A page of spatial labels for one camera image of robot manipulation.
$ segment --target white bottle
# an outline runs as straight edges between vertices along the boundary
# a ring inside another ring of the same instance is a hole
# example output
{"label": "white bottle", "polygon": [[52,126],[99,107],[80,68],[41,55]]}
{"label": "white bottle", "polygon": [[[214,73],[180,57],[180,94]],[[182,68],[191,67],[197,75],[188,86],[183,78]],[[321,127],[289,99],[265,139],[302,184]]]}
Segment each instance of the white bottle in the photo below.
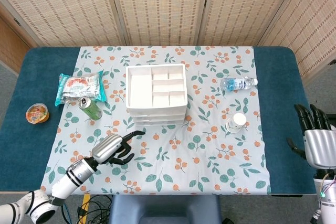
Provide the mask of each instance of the white bottle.
{"label": "white bottle", "polygon": [[254,78],[224,78],[221,80],[221,90],[233,91],[238,89],[250,89],[258,84],[258,80]]}

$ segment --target white plastic drawer organizer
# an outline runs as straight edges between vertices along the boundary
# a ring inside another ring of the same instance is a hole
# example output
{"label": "white plastic drawer organizer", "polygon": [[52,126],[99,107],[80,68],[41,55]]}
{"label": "white plastic drawer organizer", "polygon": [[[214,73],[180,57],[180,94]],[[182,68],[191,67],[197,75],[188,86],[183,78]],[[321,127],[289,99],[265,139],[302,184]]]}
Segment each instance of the white plastic drawer organizer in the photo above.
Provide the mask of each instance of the white plastic drawer organizer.
{"label": "white plastic drawer organizer", "polygon": [[126,67],[126,101],[137,125],[182,124],[188,102],[184,64]]}

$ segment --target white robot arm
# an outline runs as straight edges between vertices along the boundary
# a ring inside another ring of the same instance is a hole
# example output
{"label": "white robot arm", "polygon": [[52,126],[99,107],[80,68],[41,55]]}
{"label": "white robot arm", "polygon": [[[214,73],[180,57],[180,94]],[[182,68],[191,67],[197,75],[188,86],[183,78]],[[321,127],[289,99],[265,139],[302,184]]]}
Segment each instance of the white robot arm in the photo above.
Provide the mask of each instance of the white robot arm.
{"label": "white robot arm", "polygon": [[317,223],[322,217],[324,224],[333,224],[336,220],[336,130],[330,125],[327,115],[314,105],[310,105],[313,112],[312,118],[309,110],[296,104],[305,149],[298,149],[290,138],[287,139],[291,149],[306,159],[308,164],[317,169],[314,175],[315,188],[319,200],[318,209],[315,211],[311,223]]}
{"label": "white robot arm", "polygon": [[[50,198],[44,191],[36,190],[15,203],[0,206],[0,224],[20,224],[25,214],[29,215],[35,224],[47,222],[64,201],[97,171],[98,165],[107,162],[120,165],[128,163],[134,157],[133,153],[123,160],[119,159],[131,150],[127,141],[143,134],[145,133],[142,131],[135,131],[124,137],[117,134],[108,135],[92,149],[92,157],[83,158],[67,169],[66,174],[53,185]],[[116,153],[120,153],[118,158],[114,157]]]}

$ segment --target white cap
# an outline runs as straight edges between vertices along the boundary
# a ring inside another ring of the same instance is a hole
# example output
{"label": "white cap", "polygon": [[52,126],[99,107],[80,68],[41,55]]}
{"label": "white cap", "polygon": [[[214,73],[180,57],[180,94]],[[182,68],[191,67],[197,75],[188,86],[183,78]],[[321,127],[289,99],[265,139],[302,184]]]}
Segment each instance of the white cap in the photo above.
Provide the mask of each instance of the white cap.
{"label": "white cap", "polygon": [[246,116],[242,113],[236,113],[233,116],[233,121],[239,125],[239,126],[243,126],[246,123]]}

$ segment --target blue table mat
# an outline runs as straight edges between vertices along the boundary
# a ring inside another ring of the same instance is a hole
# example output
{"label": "blue table mat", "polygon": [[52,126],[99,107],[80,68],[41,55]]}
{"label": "blue table mat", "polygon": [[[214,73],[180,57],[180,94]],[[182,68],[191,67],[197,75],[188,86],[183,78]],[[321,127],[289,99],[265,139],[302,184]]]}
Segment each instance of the blue table mat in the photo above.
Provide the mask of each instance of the blue table mat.
{"label": "blue table mat", "polygon": [[[54,106],[60,73],[72,75],[80,48],[31,49],[23,62],[0,131],[0,191],[40,187],[54,143],[62,107]],[[260,114],[266,166],[272,194],[312,194],[314,169],[287,146],[286,137],[303,148],[293,105],[308,105],[293,52],[285,47],[255,47]],[[44,103],[47,122],[27,123],[33,103]]]}

